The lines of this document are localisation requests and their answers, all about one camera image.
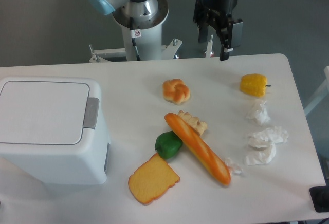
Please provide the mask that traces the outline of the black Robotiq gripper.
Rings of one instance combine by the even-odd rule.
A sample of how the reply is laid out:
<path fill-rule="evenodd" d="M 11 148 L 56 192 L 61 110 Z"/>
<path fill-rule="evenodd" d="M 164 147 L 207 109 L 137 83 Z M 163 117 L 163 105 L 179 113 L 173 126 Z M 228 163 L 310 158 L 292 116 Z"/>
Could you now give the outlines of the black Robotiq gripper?
<path fill-rule="evenodd" d="M 225 61 L 242 40 L 243 20 L 232 18 L 232 11 L 238 0 L 196 0 L 193 21 L 198 28 L 198 42 L 204 43 L 208 38 L 210 19 L 215 18 L 219 23 L 221 53 L 220 60 Z"/>

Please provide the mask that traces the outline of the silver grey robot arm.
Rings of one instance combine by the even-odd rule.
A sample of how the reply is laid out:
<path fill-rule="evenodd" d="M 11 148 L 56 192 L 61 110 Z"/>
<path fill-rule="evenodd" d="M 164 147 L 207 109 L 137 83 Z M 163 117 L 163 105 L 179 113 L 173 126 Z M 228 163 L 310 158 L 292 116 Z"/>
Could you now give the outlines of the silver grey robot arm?
<path fill-rule="evenodd" d="M 173 39 L 162 45 L 162 24 L 168 17 L 167 0 L 88 0 L 103 15 L 112 15 L 120 25 L 128 61 L 173 59 L 181 41 Z M 198 28 L 198 42 L 207 42 L 206 57 L 211 57 L 212 27 L 221 42 L 219 58 L 227 60 L 231 51 L 240 46 L 243 21 L 233 19 L 238 0 L 196 0 L 193 21 Z"/>

